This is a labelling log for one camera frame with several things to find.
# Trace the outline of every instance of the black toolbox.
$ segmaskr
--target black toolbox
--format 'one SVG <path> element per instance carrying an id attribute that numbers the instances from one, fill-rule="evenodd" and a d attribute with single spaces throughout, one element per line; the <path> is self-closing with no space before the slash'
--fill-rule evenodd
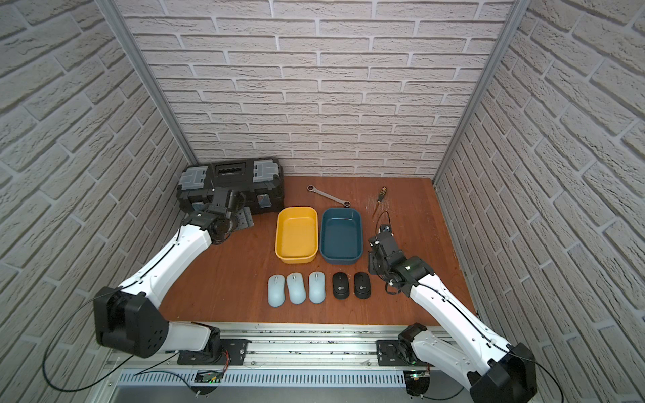
<path id="1" fill-rule="evenodd" d="M 189 166 L 177 185 L 182 211 L 204 210 L 216 188 L 231 189 L 244 197 L 251 214 L 284 208 L 284 175 L 276 158 L 249 158 Z"/>

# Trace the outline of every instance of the metal plate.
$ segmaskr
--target metal plate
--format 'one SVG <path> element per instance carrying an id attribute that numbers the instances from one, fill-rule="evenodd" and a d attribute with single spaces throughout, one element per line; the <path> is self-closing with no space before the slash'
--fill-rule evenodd
<path id="1" fill-rule="evenodd" d="M 246 339 L 221 339 L 222 348 L 228 351 L 231 357 L 229 365 L 242 365 L 244 364 L 244 357 L 246 356 Z M 177 358 L 178 365 L 224 365 L 226 364 L 226 355 L 222 354 L 217 361 L 211 361 L 205 358 L 204 355 L 198 351 L 182 351 Z"/>
<path id="2" fill-rule="evenodd" d="M 379 355 L 379 367 L 426 367 L 427 362 L 417 361 L 414 364 L 403 361 L 397 351 L 398 340 L 376 340 Z"/>
<path id="3" fill-rule="evenodd" d="M 378 368 L 376 340 L 396 340 L 406 326 L 327 325 L 208 322 L 223 339 L 249 340 L 243 366 L 263 369 L 367 369 Z M 454 344 L 440 327 L 428 327 L 436 337 Z M 130 355 L 113 351 L 105 368 L 113 368 Z M 122 368 L 147 368 L 168 359 L 157 353 L 148 359 L 133 357 Z M 415 369 L 402 365 L 397 369 Z"/>

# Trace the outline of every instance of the screwdriver handle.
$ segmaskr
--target screwdriver handle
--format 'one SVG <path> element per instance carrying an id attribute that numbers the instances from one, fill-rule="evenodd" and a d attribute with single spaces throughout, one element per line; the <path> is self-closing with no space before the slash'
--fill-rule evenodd
<path id="1" fill-rule="evenodd" d="M 381 189 L 381 191 L 379 192 L 379 200 L 378 200 L 378 203 L 380 203 L 380 202 L 382 202 L 382 201 L 383 201 L 383 199 L 385 198 L 385 193 L 388 193 L 388 189 L 387 189 L 385 186 L 383 186 L 383 188 L 382 188 L 382 189 Z"/>

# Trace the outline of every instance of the vent grille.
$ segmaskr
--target vent grille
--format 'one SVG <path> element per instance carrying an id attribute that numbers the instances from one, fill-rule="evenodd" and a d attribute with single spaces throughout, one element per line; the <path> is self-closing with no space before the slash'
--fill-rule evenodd
<path id="1" fill-rule="evenodd" d="M 146 373 L 134 376 L 138 369 L 124 369 L 120 386 L 172 386 L 183 384 L 181 379 L 168 373 Z M 197 369 L 169 369 L 190 385 L 208 386 L 194 382 Z M 213 386 L 290 386 L 331 388 L 405 388 L 403 371 L 395 370 L 285 370 L 285 369 L 229 369 Z"/>

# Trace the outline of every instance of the plastic container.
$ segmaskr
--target plastic container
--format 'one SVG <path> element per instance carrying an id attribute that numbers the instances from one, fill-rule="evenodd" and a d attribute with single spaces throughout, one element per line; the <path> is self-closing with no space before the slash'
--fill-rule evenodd
<path id="1" fill-rule="evenodd" d="M 278 214 L 275 254 L 285 263 L 309 263 L 318 252 L 318 213 L 287 207 Z"/>
<path id="2" fill-rule="evenodd" d="M 330 264 L 354 264 L 362 255 L 361 214 L 333 207 L 322 214 L 321 255 Z"/>

